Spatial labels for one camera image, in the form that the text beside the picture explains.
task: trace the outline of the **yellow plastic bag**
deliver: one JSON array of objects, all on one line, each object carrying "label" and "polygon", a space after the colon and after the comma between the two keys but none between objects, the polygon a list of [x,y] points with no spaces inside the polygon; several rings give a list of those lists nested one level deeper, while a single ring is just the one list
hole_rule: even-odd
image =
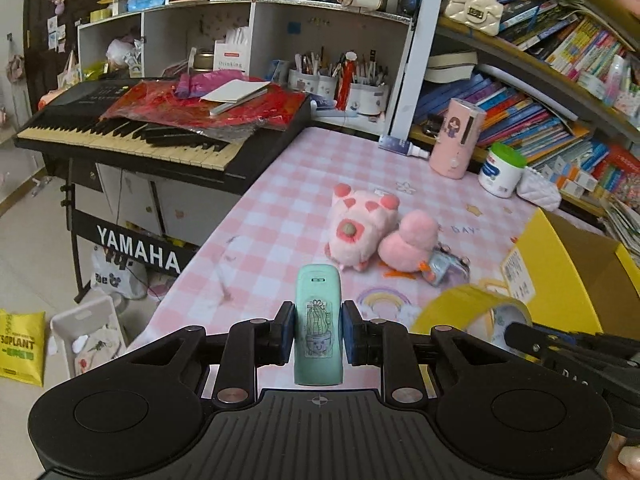
[{"label": "yellow plastic bag", "polygon": [[9,314],[0,308],[0,377],[42,386],[44,312]]}]

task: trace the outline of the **yellow cardboard box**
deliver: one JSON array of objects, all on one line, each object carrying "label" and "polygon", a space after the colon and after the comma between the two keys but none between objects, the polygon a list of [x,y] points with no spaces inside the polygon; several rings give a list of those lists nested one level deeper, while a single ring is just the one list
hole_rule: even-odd
[{"label": "yellow cardboard box", "polygon": [[640,270],[612,238],[538,209],[500,270],[534,323],[640,339]]}]

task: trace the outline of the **plush toy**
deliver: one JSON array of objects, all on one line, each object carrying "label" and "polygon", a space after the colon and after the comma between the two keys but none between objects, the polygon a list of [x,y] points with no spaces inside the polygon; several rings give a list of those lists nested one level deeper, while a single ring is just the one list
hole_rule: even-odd
[{"label": "plush toy", "polygon": [[400,201],[393,194],[378,196],[369,191],[354,191],[347,184],[334,187],[329,213],[329,242],[324,253],[344,267],[364,270],[376,252],[380,240],[398,221]]},{"label": "plush toy", "polygon": [[394,270],[417,272],[429,261],[438,242],[438,223],[416,209],[402,218],[400,227],[378,246],[380,259]]}]

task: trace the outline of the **white notebook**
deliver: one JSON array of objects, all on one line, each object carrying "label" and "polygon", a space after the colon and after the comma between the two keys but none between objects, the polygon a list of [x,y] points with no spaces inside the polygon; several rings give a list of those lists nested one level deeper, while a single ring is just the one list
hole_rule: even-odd
[{"label": "white notebook", "polygon": [[228,83],[224,83],[221,87],[216,88],[213,92],[209,92],[207,95],[201,97],[201,99],[217,103],[236,103],[240,99],[259,92],[268,84],[268,81],[254,82],[233,79]]}]

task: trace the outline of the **cactus sticker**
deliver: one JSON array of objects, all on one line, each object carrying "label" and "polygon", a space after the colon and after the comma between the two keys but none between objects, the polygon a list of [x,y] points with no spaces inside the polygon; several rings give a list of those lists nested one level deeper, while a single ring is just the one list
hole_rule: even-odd
[{"label": "cactus sticker", "polygon": [[331,357],[331,303],[316,299],[306,304],[305,342],[305,357]]}]

